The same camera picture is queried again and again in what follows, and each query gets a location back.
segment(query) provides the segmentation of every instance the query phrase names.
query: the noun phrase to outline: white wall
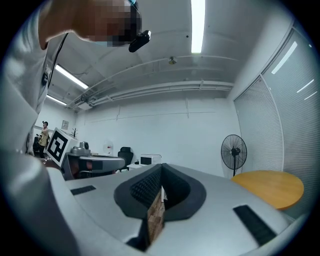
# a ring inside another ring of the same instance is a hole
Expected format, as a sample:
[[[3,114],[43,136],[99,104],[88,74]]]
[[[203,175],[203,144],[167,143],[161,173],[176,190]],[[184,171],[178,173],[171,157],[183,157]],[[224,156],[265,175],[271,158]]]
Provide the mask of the white wall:
[[[226,136],[239,134],[238,118],[225,98],[213,97],[210,91],[173,92],[99,105],[78,113],[78,139],[100,154],[106,139],[115,156],[121,147],[131,147],[132,162],[140,154],[160,154],[163,163],[229,176],[221,145]]]
[[[228,100],[233,101],[254,81],[285,38],[292,20],[291,13],[285,7],[278,4],[273,6],[250,57],[235,80]]]
[[[34,129],[33,129],[33,136],[35,137],[36,134],[39,134],[42,130],[43,121],[48,122],[48,129],[50,131],[50,136],[52,131],[58,127],[61,129],[62,121],[68,121],[69,127],[68,130],[63,130],[67,133],[71,133],[72,129],[75,127],[76,123],[76,114],[74,111],[63,107],[58,103],[54,103],[54,101],[46,98],[44,104],[42,106],[41,112],[35,122]]]

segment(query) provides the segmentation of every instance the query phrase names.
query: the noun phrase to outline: microwave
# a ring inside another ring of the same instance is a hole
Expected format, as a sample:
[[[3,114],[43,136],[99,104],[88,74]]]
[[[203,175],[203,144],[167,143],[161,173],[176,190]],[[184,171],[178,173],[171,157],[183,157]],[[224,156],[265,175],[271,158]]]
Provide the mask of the microwave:
[[[142,154],[140,156],[141,165],[162,164],[162,157],[159,154]]]

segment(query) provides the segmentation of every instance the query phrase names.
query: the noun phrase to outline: wooden table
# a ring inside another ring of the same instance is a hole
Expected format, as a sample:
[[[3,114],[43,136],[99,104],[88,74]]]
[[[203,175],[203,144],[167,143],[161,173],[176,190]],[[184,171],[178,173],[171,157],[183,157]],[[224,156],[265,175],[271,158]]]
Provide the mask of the wooden table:
[[[231,180],[278,210],[293,206],[304,194],[302,181],[284,171],[248,171],[234,176]]]

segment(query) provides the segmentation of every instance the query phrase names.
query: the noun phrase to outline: black velcro strip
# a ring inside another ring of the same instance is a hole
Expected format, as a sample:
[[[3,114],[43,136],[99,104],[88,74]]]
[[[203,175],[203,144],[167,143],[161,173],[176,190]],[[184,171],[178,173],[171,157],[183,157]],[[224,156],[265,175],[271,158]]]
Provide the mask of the black velcro strip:
[[[259,246],[263,246],[277,236],[248,205],[238,206],[233,210]]]
[[[90,185],[90,186],[74,188],[74,189],[71,189],[70,191],[71,191],[72,195],[76,196],[76,195],[83,194],[83,193],[86,193],[86,192],[89,192],[89,191],[92,191],[95,189],[96,188],[94,186]]]

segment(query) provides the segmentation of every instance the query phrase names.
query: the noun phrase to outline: black pants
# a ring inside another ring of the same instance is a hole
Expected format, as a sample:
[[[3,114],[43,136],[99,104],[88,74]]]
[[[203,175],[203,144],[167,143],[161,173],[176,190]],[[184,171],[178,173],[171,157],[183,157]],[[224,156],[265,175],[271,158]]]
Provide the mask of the black pants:
[[[39,145],[40,158],[45,158],[44,150],[45,150],[45,146]]]

